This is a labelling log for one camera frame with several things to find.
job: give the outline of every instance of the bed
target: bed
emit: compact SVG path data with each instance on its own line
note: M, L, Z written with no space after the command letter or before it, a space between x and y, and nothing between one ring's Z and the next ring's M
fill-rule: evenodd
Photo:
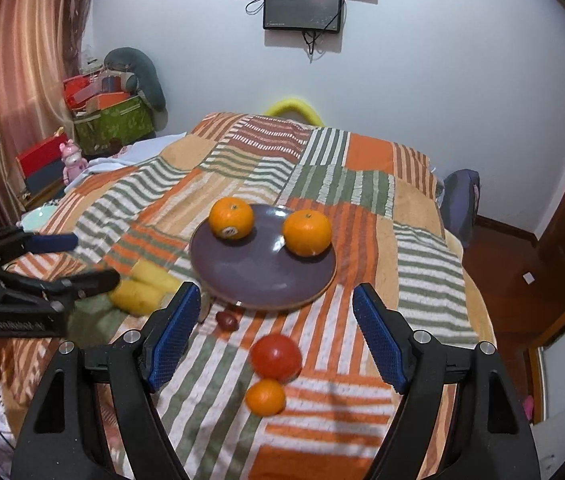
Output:
M462 267L463 249L442 226L435 183L428 158L401 144L279 118L210 114L158 156L93 174L71 189L43 232L74 232L78 249L28 254L16 270L50 279L111 266L125 277L146 258L198 282L188 242L219 197L322 211L333 223L338 257L325 294L280 314L233 307L240 328L231 334L214 320L227 305L213 303L156 408L192 479L362 478L400 396L380 379L357 328L354 286L372 283L388 308L446 344L495 343L482 297ZM69 338L100 344L144 320L94 298L77 306ZM284 412L261 419L242 402L256 380L246 356L272 332L299 344L304 367L285 387ZM58 345L12 340L3 353L2 389L16 433ZM131 476L110 395L105 387L100 393L114 463ZM453 395L446 386L421 476L437 467Z

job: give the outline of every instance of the silver bolt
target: silver bolt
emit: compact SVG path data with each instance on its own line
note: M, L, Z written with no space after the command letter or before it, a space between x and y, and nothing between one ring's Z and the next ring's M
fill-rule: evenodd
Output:
M135 343L138 339L140 339L140 332L137 330L128 330L122 336L126 343Z
M71 352L73 352L73 349L75 347L76 345L74 345L72 341L65 341L64 343L60 343L60 346L58 347L58 351L61 354L70 354Z
M414 332L414 339L424 345L432 340L432 335L424 330L416 330Z
M492 345L489 341L483 341L479 345L480 351L486 355L492 355L496 351L496 347Z

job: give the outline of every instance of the curtain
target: curtain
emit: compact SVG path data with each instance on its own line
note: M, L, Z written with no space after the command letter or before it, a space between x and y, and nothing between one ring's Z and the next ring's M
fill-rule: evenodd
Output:
M16 155L64 126L62 81L78 71L89 0L0 0L0 226L16 222Z

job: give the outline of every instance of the tangerine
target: tangerine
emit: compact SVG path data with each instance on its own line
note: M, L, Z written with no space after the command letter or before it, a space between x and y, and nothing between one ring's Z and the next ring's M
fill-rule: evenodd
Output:
M285 409L286 403L283 387L272 379L258 381L245 394L246 406L258 416L277 415Z
M301 372L303 354L293 339L283 334L269 334L249 349L249 362L263 379L286 383Z
M282 224L282 236L296 256L317 256L331 245L331 222L319 211L296 211Z
M251 206L233 196L217 200L209 213L211 231L223 240L240 240L254 227L254 211Z

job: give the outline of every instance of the floor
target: floor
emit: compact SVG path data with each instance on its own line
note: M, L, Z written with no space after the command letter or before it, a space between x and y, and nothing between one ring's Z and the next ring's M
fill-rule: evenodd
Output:
M565 310L565 264L540 259L527 240L476 226L463 265L481 291L514 385L531 393L523 351ZM527 285L525 272L536 280Z

